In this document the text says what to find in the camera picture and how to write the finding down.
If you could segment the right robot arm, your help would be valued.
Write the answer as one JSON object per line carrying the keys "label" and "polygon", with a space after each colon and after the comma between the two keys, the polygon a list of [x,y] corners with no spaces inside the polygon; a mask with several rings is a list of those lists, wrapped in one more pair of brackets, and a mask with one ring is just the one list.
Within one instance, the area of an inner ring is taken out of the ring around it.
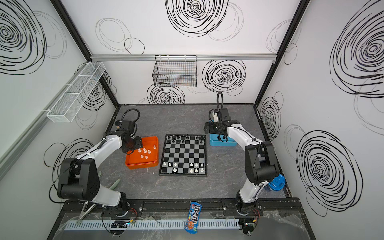
{"label": "right robot arm", "polygon": [[232,139],[244,150],[247,179],[237,193],[237,211],[241,215],[255,212],[261,191],[280,174],[272,143],[257,139],[239,121],[231,119],[228,109],[224,108],[222,92],[217,93],[216,108],[209,112],[205,132],[217,135],[221,143]]}

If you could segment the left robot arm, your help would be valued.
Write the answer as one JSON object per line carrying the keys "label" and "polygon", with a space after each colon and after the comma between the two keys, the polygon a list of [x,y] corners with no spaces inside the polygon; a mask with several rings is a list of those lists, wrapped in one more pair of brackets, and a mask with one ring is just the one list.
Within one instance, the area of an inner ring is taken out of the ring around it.
{"label": "left robot arm", "polygon": [[128,109],[121,119],[115,122],[115,131],[106,133],[102,140],[87,152],[62,162],[60,173],[53,182],[60,199],[117,208],[123,214],[130,211],[125,193],[101,185],[98,168],[116,150],[131,155],[143,147],[142,138],[135,136],[140,115],[138,109]]}

